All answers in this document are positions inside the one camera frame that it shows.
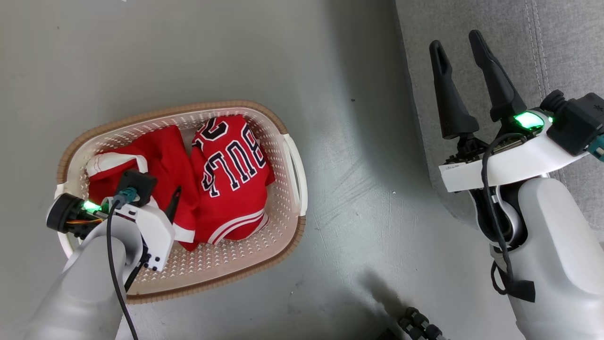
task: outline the black cable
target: black cable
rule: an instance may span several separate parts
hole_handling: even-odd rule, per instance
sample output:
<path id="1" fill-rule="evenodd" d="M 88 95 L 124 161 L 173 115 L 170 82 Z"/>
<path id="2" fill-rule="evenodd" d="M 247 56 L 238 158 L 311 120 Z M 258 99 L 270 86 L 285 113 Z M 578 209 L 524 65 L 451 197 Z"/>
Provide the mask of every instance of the black cable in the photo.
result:
<path id="1" fill-rule="evenodd" d="M 493 288 L 495 288 L 495 291 L 497 291 L 500 295 L 505 295 L 507 294 L 507 290 L 499 288 L 497 281 L 495 281 L 495 271 L 497 271 L 497 268 L 499 268 L 497 267 L 497 262 L 493 261 L 493 266 L 491 266 L 491 282 L 493 282 Z"/>
<path id="2" fill-rule="evenodd" d="M 128 327 L 130 328 L 130 332 L 132 333 L 132 337 L 134 340 L 138 340 L 137 330 L 134 329 L 134 324 L 132 323 L 132 319 L 130 318 L 130 313 L 128 313 L 128 309 L 126 308 L 126 302 L 121 295 L 120 284 L 117 281 L 117 276 L 115 274 L 115 266 L 113 262 L 113 248 L 111 246 L 111 220 L 113 218 L 113 214 L 115 212 L 115 208 L 120 201 L 115 200 L 112 202 L 111 209 L 109 210 L 109 216 L 107 217 L 107 253 L 109 255 L 109 271 L 111 271 L 111 280 L 114 283 L 115 294 L 117 295 L 117 300 L 120 302 L 121 311 L 124 313 L 126 317 L 126 322 L 128 322 Z"/>
<path id="3" fill-rule="evenodd" d="M 495 210 L 495 205 L 493 203 L 493 198 L 491 198 L 490 189 L 489 189 L 489 178 L 487 173 L 487 162 L 489 161 L 489 157 L 493 153 L 493 149 L 502 141 L 508 138 L 514 137 L 524 137 L 523 134 L 517 133 L 508 133 L 503 134 L 497 138 L 489 145 L 489 147 L 484 152 L 483 156 L 483 169 L 481 171 L 481 176 L 484 184 L 484 199 L 489 203 L 489 212 L 493 223 L 495 224 L 495 236 L 497 237 L 497 243 L 499 244 L 499 248 L 501 248 L 501 254 L 503 256 L 503 261 L 506 263 L 506 273 L 508 282 L 512 282 L 514 280 L 514 273 L 512 271 L 512 263 L 510 261 L 510 255 L 507 251 L 506 239 L 503 237 L 503 230 L 501 230 L 501 226 L 499 224 L 499 219 L 497 218 L 497 211 Z"/>

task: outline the bulls jersey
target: bulls jersey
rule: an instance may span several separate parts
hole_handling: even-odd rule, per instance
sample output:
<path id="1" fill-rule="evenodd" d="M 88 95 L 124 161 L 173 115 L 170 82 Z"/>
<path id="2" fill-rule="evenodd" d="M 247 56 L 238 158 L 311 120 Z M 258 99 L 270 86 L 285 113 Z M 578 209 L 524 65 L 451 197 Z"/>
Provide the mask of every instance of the bulls jersey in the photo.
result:
<path id="1" fill-rule="evenodd" d="M 191 164 L 199 181 L 195 240 L 242 240 L 268 224 L 266 186 L 275 178 L 243 116 L 207 121 L 193 137 Z"/>

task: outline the gray robot forearm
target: gray robot forearm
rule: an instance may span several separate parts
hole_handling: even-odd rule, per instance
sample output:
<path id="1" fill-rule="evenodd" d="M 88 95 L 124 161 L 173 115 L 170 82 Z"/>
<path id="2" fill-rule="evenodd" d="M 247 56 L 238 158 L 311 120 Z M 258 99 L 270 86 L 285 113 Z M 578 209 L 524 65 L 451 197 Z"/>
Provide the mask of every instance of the gray robot forearm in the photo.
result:
<path id="1" fill-rule="evenodd" d="M 535 302 L 509 296 L 527 340 L 604 339 L 604 252 L 568 189 L 553 178 L 518 193 L 528 237 L 510 251 L 515 277 L 535 282 Z"/>
<path id="2" fill-rule="evenodd" d="M 105 236 L 90 240 L 75 263 L 55 281 L 30 322 L 26 340 L 114 340 L 122 311 L 108 265 Z M 115 271 L 124 272 L 126 249 L 112 237 Z"/>

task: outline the gray fabric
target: gray fabric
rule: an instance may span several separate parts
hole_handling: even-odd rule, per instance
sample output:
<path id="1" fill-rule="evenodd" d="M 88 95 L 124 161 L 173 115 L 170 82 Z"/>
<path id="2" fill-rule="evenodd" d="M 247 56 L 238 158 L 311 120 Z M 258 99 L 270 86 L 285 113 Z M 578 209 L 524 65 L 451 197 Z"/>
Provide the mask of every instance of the gray fabric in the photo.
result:
<path id="1" fill-rule="evenodd" d="M 396 4 L 432 185 L 453 216 L 476 227 L 469 195 L 446 192 L 440 179 L 438 165 L 455 153 L 455 142 L 440 135 L 430 42 L 438 39 L 443 44 L 460 96 L 480 124 L 476 135 L 490 141 L 500 125 L 490 121 L 488 92 L 467 39 L 470 30 L 482 32 L 528 107 L 539 106 L 555 89 L 567 99 L 589 92 L 604 96 L 604 7 L 599 0 L 397 0 Z M 604 164 L 594 157 L 552 174 L 570 190 L 600 241 L 604 241 L 602 174 Z"/>

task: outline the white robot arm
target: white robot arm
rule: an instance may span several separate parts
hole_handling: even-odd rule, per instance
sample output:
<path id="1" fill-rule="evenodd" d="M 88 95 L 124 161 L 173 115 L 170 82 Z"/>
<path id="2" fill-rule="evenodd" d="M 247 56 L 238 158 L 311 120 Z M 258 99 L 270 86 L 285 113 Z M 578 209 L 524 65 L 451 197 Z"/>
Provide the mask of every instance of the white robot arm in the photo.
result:
<path id="1" fill-rule="evenodd" d="M 120 183 L 123 190 L 106 200 L 109 214 L 99 206 L 87 210 L 90 203 L 71 194 L 57 197 L 47 226 L 83 242 L 38 307 L 26 340 L 113 340 L 124 314 L 137 339 L 126 292 L 141 267 L 164 269 L 175 240 L 192 241 L 172 223 L 179 190 L 164 212 L 150 198 L 154 185 L 154 178 L 127 171 Z"/>
<path id="2" fill-rule="evenodd" d="M 491 144 L 474 137 L 478 123 L 434 41 L 443 138 L 459 137 L 458 153 L 440 167 L 443 182 L 449 192 L 470 193 L 495 259 L 493 286 L 508 295 L 527 340 L 604 339 L 604 250 L 566 187 L 548 177 L 587 154 L 603 160 L 604 100 L 590 93 L 566 101 L 556 90 L 527 110 L 480 32 L 469 39 L 501 129 Z"/>

